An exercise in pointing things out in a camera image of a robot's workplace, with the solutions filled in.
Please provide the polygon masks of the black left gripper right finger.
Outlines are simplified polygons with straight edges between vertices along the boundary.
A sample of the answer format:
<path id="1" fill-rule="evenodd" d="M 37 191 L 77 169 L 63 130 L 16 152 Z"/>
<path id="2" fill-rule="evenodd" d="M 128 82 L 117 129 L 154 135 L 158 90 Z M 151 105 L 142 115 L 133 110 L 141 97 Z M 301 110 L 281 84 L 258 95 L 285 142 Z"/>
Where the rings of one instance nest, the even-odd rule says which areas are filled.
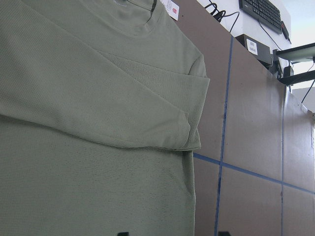
<path id="1" fill-rule="evenodd" d="M 230 236 L 230 233 L 228 231 L 219 231 L 218 236 Z"/>

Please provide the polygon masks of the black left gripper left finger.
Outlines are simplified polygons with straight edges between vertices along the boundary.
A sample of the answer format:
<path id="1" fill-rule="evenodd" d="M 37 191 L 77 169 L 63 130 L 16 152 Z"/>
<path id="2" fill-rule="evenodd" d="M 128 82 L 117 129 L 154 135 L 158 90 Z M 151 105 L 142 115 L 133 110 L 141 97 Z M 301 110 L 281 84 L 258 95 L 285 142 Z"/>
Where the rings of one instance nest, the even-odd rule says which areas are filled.
<path id="1" fill-rule="evenodd" d="M 117 236 L 128 236 L 128 232 L 119 232 Z"/>

